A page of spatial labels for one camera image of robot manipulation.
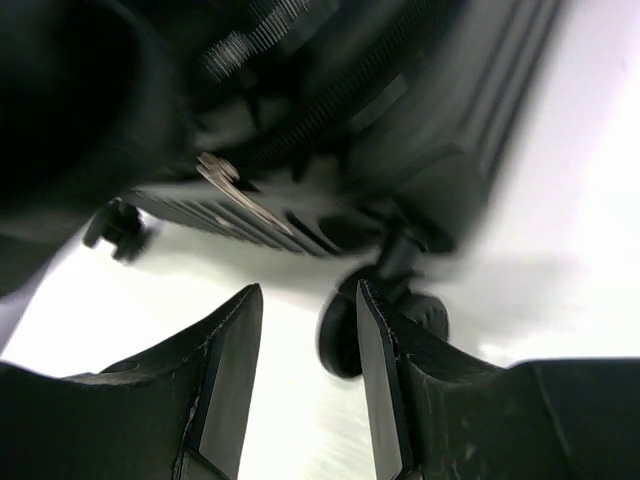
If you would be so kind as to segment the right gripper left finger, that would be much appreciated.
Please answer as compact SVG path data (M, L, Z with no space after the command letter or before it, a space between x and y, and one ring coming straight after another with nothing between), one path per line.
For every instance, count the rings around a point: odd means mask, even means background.
M97 374L1 367L5 479L234 479L260 348L258 285Z

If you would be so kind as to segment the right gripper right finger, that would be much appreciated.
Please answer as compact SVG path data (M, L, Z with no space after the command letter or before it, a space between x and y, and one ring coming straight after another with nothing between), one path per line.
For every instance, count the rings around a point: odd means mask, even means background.
M635 479L639 362L500 368L437 338L370 283L357 330L379 479Z

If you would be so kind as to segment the black hard-shell suitcase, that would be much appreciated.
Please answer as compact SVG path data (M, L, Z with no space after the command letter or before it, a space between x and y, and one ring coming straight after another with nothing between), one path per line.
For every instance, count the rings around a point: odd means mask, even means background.
M323 367L360 375L355 289L411 290L483 214L560 1L5 1L1 292L77 232L133 259L143 213L317 257Z

